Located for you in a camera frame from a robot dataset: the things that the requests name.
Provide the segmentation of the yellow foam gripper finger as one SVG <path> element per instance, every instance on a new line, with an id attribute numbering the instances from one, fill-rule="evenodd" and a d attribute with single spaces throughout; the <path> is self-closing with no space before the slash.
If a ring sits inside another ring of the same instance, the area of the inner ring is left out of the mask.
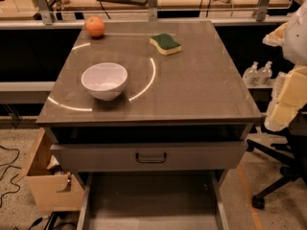
<path id="1" fill-rule="evenodd" d="M 288 127 L 298 111 L 307 104 L 307 66 L 295 66 L 289 73 L 279 72 L 272 89 L 265 128 L 280 131 Z"/>
<path id="2" fill-rule="evenodd" d="M 285 32 L 287 25 L 288 23 L 285 22 L 282 25 L 280 25 L 278 28 L 276 28 L 274 31 L 270 32 L 269 34 L 266 34 L 262 42 L 272 47 L 282 46 L 284 32 Z"/>

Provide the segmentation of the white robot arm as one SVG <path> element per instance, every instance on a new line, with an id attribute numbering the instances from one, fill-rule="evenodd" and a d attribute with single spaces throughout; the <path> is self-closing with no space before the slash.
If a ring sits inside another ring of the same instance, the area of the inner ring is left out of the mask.
<path id="1" fill-rule="evenodd" d="M 288 22 L 267 34 L 263 43 L 281 46 L 283 58 L 295 65 L 288 74 L 276 78 L 266 114 L 265 128 L 280 131 L 307 104 L 307 1 Z"/>

